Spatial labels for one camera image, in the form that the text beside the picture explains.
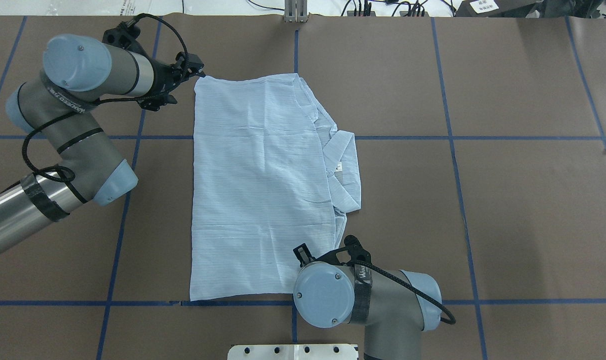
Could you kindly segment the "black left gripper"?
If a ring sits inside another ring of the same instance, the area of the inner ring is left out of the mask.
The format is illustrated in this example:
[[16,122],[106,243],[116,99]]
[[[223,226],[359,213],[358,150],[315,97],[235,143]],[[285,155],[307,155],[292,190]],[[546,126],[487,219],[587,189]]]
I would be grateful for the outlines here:
[[205,64],[197,54],[179,52],[175,60],[174,64],[150,60],[153,81],[149,91],[141,96],[143,99],[138,100],[141,109],[157,112],[163,106],[175,105],[178,101],[171,94],[172,91],[194,76],[205,77]]

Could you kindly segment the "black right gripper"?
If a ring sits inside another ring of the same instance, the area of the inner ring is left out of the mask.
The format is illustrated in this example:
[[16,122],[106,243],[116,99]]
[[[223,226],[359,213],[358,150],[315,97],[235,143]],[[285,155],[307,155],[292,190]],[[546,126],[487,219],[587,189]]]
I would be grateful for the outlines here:
[[316,257],[312,255],[306,243],[302,243],[294,248],[293,253],[299,262],[300,268],[305,268],[312,262],[316,261]]

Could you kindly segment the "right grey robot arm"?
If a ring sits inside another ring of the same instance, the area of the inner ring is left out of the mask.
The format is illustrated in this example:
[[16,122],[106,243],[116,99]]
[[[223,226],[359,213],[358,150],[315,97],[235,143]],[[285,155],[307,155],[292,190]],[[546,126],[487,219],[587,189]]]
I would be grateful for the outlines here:
[[381,269],[353,235],[319,257],[306,244],[293,253],[300,264],[293,288],[300,316],[320,329],[363,326],[366,360],[419,360],[422,333],[456,323],[432,276]]

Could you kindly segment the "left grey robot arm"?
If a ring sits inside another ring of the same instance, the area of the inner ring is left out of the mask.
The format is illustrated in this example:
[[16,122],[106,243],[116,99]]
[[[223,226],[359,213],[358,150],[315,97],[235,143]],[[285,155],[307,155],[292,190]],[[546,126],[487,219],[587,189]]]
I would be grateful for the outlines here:
[[204,62],[186,48],[175,62],[151,57],[136,32],[113,28],[102,39],[61,34],[47,43],[38,78],[5,105],[26,133],[21,146],[29,174],[0,194],[0,255],[90,201],[104,207],[133,190],[138,178],[92,112],[134,101],[147,111],[176,104],[171,92]]

